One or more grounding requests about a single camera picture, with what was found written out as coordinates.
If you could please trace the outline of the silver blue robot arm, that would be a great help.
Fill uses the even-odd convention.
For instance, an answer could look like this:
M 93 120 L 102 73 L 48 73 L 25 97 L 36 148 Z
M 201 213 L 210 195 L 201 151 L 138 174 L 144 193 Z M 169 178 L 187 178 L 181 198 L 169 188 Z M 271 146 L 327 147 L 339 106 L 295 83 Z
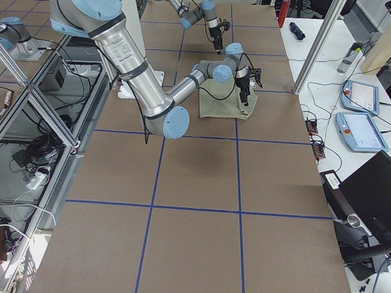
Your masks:
M 133 91 L 146 133 L 178 139 L 188 130 L 190 117 L 180 104 L 205 81 L 234 79 L 247 104 L 250 72 L 240 43 L 231 43 L 221 61 L 199 63 L 170 91 L 165 92 L 126 26 L 122 1 L 50 1 L 52 28 L 62 34 L 92 39 L 104 52 L 122 81 Z
M 230 29 L 230 23 L 226 20 L 222 21 L 218 17 L 216 4 L 214 1 L 202 1 L 200 4 L 195 4 L 195 9 L 191 10 L 183 1 L 169 0 L 170 5 L 176 11 L 180 18 L 180 23 L 184 30 L 190 29 L 199 21 L 204 20 L 205 29 L 208 29 L 206 37 L 214 46 L 217 54 L 221 54 L 224 49 L 222 35 Z

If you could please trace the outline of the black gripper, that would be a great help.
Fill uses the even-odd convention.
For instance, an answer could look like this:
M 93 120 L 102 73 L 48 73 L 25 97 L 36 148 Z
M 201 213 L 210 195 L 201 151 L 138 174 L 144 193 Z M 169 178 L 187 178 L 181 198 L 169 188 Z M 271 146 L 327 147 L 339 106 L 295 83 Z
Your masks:
M 241 78 L 235 79 L 236 86 L 241 90 L 239 97 L 241 100 L 241 103 L 245 106 L 249 105 L 248 102 L 248 96 L 249 96 L 249 89 L 250 89 L 250 77 L 244 76 Z
M 214 50 L 217 54 L 222 52 L 222 31 L 220 26 L 209 28 L 210 36 L 213 38 Z

